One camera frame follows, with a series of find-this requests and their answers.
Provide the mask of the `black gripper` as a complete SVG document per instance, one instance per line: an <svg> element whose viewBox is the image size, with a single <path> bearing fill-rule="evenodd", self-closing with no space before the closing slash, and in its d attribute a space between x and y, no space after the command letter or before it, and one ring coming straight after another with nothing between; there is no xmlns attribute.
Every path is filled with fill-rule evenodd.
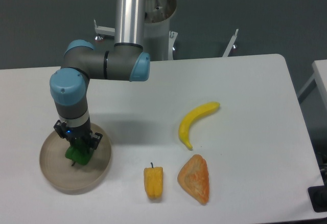
<svg viewBox="0 0 327 224"><path fill-rule="evenodd" d="M58 120L54 125L54 130L60 138L66 139L70 147L75 147L76 141L81 141L81 151L83 154L90 154L91 148L97 149L103 135L91 130L90 119L77 127L69 127L67 122Z"/></svg>

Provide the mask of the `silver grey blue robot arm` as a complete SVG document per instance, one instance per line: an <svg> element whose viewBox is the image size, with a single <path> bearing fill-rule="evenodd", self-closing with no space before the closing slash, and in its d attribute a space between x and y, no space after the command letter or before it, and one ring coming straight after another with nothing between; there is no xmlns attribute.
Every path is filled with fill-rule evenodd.
<svg viewBox="0 0 327 224"><path fill-rule="evenodd" d="M71 42L64 63L50 78L50 92L59 120L54 130L71 146L82 142L86 150L95 150L102 134L93 132L87 104L90 79L146 81L150 73L150 55L144 52L146 0L117 0L113 51L94 52L91 43Z"/></svg>

